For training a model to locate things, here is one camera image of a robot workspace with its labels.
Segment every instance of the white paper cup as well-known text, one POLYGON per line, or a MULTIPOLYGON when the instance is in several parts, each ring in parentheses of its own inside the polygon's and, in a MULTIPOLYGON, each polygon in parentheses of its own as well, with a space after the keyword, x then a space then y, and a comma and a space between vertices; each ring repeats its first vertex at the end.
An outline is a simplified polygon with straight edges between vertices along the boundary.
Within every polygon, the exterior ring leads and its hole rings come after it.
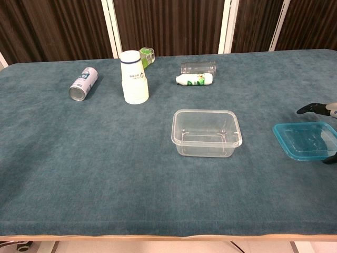
POLYGON ((129 104, 142 104, 148 99, 147 79, 122 81, 124 99, 129 104))
POLYGON ((136 50, 121 53, 121 70, 123 81, 146 78, 141 55, 136 50))
POLYGON ((138 51, 121 53, 122 87, 129 104, 141 104, 148 99, 148 86, 141 56, 138 51))

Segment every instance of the brown curtain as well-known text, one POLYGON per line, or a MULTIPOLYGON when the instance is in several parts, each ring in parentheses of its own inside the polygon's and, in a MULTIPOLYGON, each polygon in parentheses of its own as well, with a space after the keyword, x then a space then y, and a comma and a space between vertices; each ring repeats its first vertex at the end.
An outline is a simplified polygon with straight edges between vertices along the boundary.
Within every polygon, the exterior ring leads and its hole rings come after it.
POLYGON ((224 0, 114 0, 123 50, 216 54, 224 0))
POLYGON ((101 0, 0 0, 8 64, 112 58, 101 0))
POLYGON ((282 4, 283 0, 240 0, 231 52, 268 51, 282 4))
POLYGON ((291 1, 275 50, 337 50, 337 1, 291 1))

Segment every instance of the cable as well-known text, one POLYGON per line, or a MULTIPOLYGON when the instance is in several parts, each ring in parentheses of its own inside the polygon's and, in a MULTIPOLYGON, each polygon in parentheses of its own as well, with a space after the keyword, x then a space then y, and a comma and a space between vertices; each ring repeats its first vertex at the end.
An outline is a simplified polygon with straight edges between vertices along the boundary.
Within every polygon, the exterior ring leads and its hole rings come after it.
POLYGON ((233 242, 233 241, 230 241, 231 242, 231 244, 233 244, 236 248, 238 248, 242 253, 245 253, 238 245, 236 245, 236 243, 235 242, 233 242))

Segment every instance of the teal tablecloth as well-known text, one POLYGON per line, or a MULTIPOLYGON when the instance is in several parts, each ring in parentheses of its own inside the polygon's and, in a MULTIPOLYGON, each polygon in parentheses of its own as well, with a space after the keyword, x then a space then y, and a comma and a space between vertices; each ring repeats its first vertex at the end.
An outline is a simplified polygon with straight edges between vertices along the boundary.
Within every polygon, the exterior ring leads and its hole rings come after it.
POLYGON ((119 60, 15 64, 0 72, 0 235, 336 234, 337 165, 289 158, 277 123, 337 101, 337 52, 157 57, 150 98, 124 101, 119 60), (175 84, 184 61, 216 61, 214 83, 175 84), (87 66, 83 102, 68 88, 87 66), (179 109, 224 109, 243 144, 230 158, 183 157, 179 109))

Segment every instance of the transparent blue lid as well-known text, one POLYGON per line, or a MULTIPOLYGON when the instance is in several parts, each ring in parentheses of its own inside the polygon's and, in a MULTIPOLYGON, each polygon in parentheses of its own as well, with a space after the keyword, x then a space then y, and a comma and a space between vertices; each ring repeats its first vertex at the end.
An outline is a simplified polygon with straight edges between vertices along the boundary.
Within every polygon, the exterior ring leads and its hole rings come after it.
POLYGON ((273 132, 284 152, 298 161, 324 160, 337 152, 337 132, 325 122, 277 124, 273 132))

